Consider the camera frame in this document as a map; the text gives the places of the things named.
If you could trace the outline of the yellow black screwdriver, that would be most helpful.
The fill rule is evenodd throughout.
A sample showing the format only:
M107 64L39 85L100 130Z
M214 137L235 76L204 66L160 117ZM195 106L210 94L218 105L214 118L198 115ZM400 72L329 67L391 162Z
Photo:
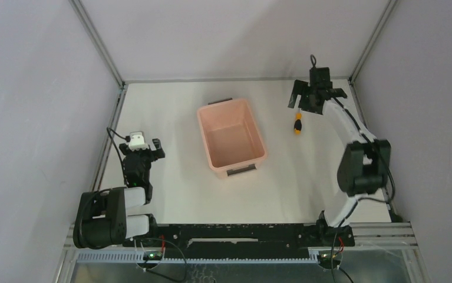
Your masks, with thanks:
M301 131L302 131L301 118L302 118L302 114L301 113L297 113L296 117L295 117L295 122L294 122L294 125L293 125L293 130L294 130L294 133L296 135L299 135L301 133Z

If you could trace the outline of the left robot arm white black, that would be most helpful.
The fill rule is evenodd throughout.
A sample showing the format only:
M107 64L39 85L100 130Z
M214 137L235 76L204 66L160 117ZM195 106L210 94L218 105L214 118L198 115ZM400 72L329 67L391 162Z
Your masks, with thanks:
M81 195L72 234L77 248L103 249L134 236L147 246L159 241L160 230L150 224L151 215L127 214L130 208L148 205L152 200L151 166L165 157L161 141L152 142L153 148L137 136L119 144L116 152L124 185Z

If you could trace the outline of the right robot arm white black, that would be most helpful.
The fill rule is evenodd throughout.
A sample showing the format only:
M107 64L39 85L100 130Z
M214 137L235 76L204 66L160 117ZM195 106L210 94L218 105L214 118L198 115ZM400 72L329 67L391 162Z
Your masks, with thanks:
M316 229L317 240L332 245L339 239L338 228L346 226L362 201L388 203L375 194L390 180L391 145L376 138L345 105L348 96L332 82L295 80L288 106L321 115L330 122L344 145L336 173L338 191L321 213L325 224Z

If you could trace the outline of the pink plastic bin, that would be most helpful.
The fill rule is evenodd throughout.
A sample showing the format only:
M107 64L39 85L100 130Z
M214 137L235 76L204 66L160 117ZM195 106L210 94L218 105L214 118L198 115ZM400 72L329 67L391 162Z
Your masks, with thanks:
M219 179L258 169L268 151L245 98L215 101L197 110L210 169Z

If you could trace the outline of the left green circuit board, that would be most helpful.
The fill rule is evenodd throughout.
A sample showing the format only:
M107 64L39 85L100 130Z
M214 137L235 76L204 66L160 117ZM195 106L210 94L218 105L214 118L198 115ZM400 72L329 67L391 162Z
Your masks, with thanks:
M162 252L145 252L143 261L161 261L163 258Z

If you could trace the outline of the green circuit board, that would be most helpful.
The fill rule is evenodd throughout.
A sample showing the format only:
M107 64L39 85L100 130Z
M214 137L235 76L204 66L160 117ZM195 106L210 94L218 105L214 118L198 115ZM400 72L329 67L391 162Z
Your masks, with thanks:
M342 258L342 254L341 253L337 253L337 254L331 254L331 253L320 253L318 254L318 260L319 261L339 261Z
M162 252L145 252L143 261L161 261L163 258Z

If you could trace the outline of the right green circuit board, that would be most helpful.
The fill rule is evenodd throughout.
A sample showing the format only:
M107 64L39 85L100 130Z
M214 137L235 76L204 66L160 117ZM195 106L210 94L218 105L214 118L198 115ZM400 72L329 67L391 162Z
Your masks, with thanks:
M337 254L331 254L331 253L320 253L318 254L318 260L319 261L339 261L342 258L342 254L341 253L337 253Z

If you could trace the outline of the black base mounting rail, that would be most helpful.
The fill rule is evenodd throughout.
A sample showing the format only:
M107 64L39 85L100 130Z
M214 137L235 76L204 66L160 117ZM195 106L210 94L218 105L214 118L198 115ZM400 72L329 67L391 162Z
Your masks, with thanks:
M350 226L328 228L323 224L171 224L157 225L146 235L135 236L124 247L166 250L177 259L303 259L311 248L355 246Z

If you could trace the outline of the right aluminium frame post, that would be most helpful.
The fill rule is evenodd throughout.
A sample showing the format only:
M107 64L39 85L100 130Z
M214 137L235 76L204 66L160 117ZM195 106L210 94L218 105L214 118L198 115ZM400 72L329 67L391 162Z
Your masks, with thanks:
M382 33L383 29L385 28L390 16L392 15L393 11L395 10L395 8L396 8L396 6L397 6L397 4L399 2L400 2L399 0L389 0L389 1L387 1L387 4L386 4L384 10L382 11L377 23L375 24L374 29L372 30L372 33L371 33L371 35L370 35L370 37L369 37L369 39L368 39L368 41L367 41L367 43L366 43L366 45L365 45L365 47L363 49L361 55L359 56L358 61L357 61L356 65L355 65L355 67L353 68L351 75L349 76L348 81L349 81L349 83L351 85L353 85L356 82L356 80L357 80L357 78L358 78L363 66L365 65L365 63L367 61L367 58L369 57L369 55L370 55L375 43L377 42L379 36L381 35L381 33Z

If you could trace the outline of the aluminium frame post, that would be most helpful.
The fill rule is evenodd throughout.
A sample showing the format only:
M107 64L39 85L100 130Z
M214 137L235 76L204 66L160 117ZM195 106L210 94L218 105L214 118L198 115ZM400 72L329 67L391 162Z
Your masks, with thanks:
M371 35L370 35L370 37L369 37L369 39L368 39L368 41L367 41L367 43L366 43L366 45L365 45L365 47L363 49L361 55L359 56L358 61L357 61L356 65L355 65L355 67L353 68L351 75L349 76L348 81L349 81L349 83L351 85L353 85L356 82L356 80L357 80L357 78L358 78L363 66L365 65L365 63L367 61L367 58L369 57L369 55L370 55L375 43L377 42L379 36L381 35L381 33L382 33L383 29L385 28L390 16L392 15L393 11L395 10L395 8L396 8L396 6L397 6L397 4L399 2L400 2L399 0L389 0L389 1L387 1L387 4L386 4L384 10L382 11L377 23L375 24L374 29L372 30L372 33L371 33Z
M97 50L101 60L107 67L109 73L115 80L116 84L120 88L124 88L125 82L122 79L122 76L116 67L116 64L108 52L107 47L105 46L105 43L100 35L100 33L97 31L97 28L95 27L94 22L92 21L86 7L84 6L83 2L80 0L69 0L69 3L74 10L74 12L77 14L78 19L80 20L80 23L84 27L85 32L89 36L90 40L92 41L94 48Z

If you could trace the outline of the aluminium frame front rail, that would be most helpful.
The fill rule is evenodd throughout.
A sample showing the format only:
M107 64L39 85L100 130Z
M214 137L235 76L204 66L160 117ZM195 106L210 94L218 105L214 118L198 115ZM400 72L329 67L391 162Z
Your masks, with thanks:
M311 262L317 252L409 250L418 243L409 223L172 224L101 250L79 249L78 259L130 262L164 252L167 262Z

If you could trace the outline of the left aluminium frame post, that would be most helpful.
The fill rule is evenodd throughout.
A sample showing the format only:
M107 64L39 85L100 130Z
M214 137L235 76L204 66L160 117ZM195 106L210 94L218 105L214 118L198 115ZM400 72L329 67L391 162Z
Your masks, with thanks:
M74 12L77 14L78 19L80 20L80 23L84 27L85 32L89 36L90 40L92 41L94 48L97 50L101 60L107 67L109 73L115 80L116 84L120 88L124 88L125 82L122 79L122 76L116 67L116 64L108 52L107 47L105 46L105 43L100 35L100 33L97 31L97 28L95 27L94 22L92 21L86 7L84 6L83 2L80 0L69 0L69 3L74 10Z

